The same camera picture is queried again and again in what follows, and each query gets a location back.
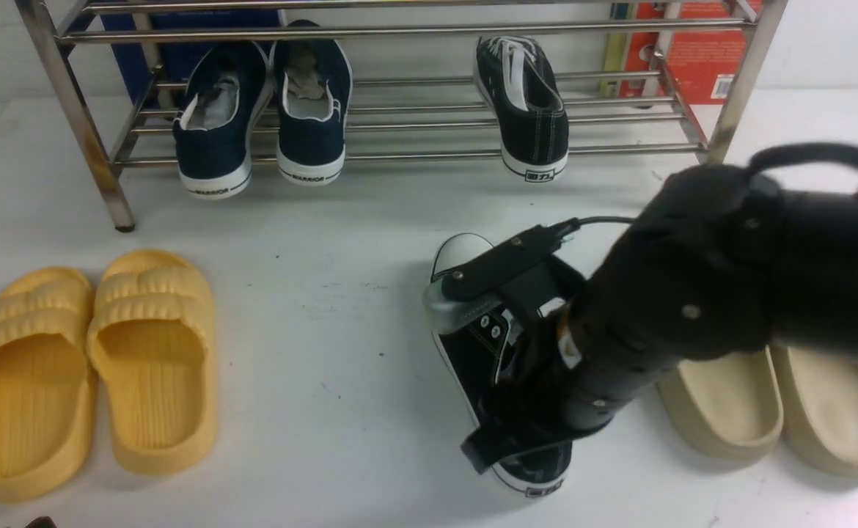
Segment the metal shoe rack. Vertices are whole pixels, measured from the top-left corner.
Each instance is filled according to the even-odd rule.
[[[257,28],[229,30],[154,30],[150,14],[195,10],[325,10],[335,7],[406,7],[444,6],[456,10],[463,6],[491,6],[497,4],[583,4],[605,3],[600,0],[127,0],[98,1],[76,0],[73,8],[61,23],[51,19],[45,0],[15,0],[24,26],[37,49],[41,63],[51,80],[51,86],[60,100],[67,122],[80,143],[90,173],[97,183],[103,201],[117,230],[134,230],[135,220],[130,206],[120,187],[120,177],[128,168],[165,167],[177,163],[174,157],[133,157],[133,148],[139,137],[147,134],[171,133],[164,122],[173,117],[175,108],[171,90],[182,90],[184,84],[167,81],[158,52],[160,43],[181,41],[229,41],[229,40],[305,40],[305,39],[386,39],[386,37],[413,36],[496,36],[497,34],[582,33],[582,32],[660,32],[654,51],[654,60],[648,71],[576,71],[558,73],[560,81],[604,81],[643,80],[644,93],[639,98],[593,98],[567,100],[569,108],[640,107],[666,105],[671,111],[647,111],[643,114],[601,114],[601,116],[570,117],[571,126],[597,124],[634,124],[659,121],[678,121],[687,141],[674,144],[611,144],[602,147],[570,147],[572,156],[630,155],[693,153],[700,163],[719,163],[732,141],[745,104],[752,93],[755,77],[768,53],[771,39],[784,13],[787,0],[764,0],[759,13],[751,8],[747,0],[693,0],[722,1],[730,17],[725,19],[678,19],[680,3],[669,3],[660,20],[623,21],[576,21],[575,23],[472,23],[445,24],[445,26],[377,26],[377,27],[321,27],[321,28]],[[100,15],[133,15],[134,31],[87,31],[91,22]],[[683,102],[680,90],[667,67],[667,53],[675,31],[725,31],[743,32],[747,40],[743,63],[738,69],[730,94],[720,114],[713,136],[706,133],[688,104]],[[140,98],[126,125],[117,137],[115,145],[107,151],[87,108],[84,95],[74,77],[68,57],[78,44],[125,44],[138,43],[143,47],[145,61],[150,68],[150,83],[147,96]],[[414,87],[452,86],[470,84],[470,77],[445,78],[398,78],[358,80],[356,87]],[[150,101],[158,101],[153,109]],[[464,111],[483,110],[482,103],[433,103],[422,105],[355,105],[352,101],[348,129],[350,133],[366,131],[451,131],[496,127],[495,120],[448,120],[419,122],[354,123],[359,114],[451,114]],[[160,118],[156,124],[151,120]],[[272,133],[275,127],[260,127],[258,133]],[[416,153],[355,154],[349,153],[352,164],[363,161],[457,161],[498,158],[499,150],[417,151]],[[255,164],[274,164],[275,156],[254,155]]]

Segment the sneaker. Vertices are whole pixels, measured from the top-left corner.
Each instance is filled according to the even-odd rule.
[[[430,282],[440,280],[492,247],[489,241],[469,233],[449,238],[436,254]],[[513,368],[517,338],[522,333],[505,307],[497,307],[481,315],[453,334],[433,333],[442,360],[462,388],[476,427],[484,412],[480,401],[496,385],[499,375]],[[560,488],[572,454],[572,442],[566,442],[558,447],[504,459],[492,469],[509,488],[527,497],[538,498]]]
[[[569,159],[569,120],[540,44],[522,37],[479,39],[474,73],[497,116],[507,168],[530,183],[556,180]]]
[[[297,20],[289,27],[318,27]],[[353,74],[334,40],[278,40],[272,76],[279,111],[279,173],[291,183],[326,185],[345,166],[345,126]]]
[[[194,67],[173,128],[191,194],[218,200],[250,183],[250,136],[271,97],[268,57],[256,43],[220,44]]]

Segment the yellow slide sandal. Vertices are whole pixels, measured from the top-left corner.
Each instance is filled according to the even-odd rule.
[[[97,290],[87,352],[106,385],[113,454],[137,474],[173,474],[217,436],[214,303],[208,281],[177,255],[117,258]]]
[[[44,268],[0,294],[0,502],[33,499],[80,469],[97,377],[84,355],[93,287]]]

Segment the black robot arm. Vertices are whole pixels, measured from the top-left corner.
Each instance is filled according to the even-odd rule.
[[[463,278],[433,284],[439,331],[493,301],[526,330],[518,368],[463,444],[475,468],[594,434],[683,359],[769,343],[858,359],[858,193],[785,191],[762,174],[819,161],[858,169],[858,147],[795,144],[748,167],[674,174],[589,280],[553,255],[583,223],[572,220],[520,233],[465,264]],[[565,307],[540,317],[556,297]]]

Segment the white table surface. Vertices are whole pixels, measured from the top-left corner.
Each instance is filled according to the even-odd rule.
[[[91,104],[111,138],[126,101]],[[619,130],[607,135],[627,141]],[[731,158],[799,139],[858,143],[858,91],[755,93]],[[576,443],[566,484],[542,501],[477,477],[458,450],[472,424],[419,303],[436,247],[461,231],[502,240],[573,215],[636,214],[662,177],[693,163],[576,160],[565,180],[536,187],[499,161],[349,165],[321,189],[268,168],[218,203],[187,197],[171,171],[134,171],[125,185],[139,229],[121,235],[56,101],[13,101],[0,116],[0,289],[53,264],[96,279],[137,247],[184,254],[217,301],[221,433],[191,470],[137,477],[111,455],[102,397],[86,467],[43,498],[0,505],[0,526],[39,515],[62,528],[858,526],[858,483],[807,467],[783,441],[749,467],[697,454],[653,389]],[[784,180],[847,191],[858,176],[811,167]],[[619,233],[587,227],[562,255],[588,274]]]

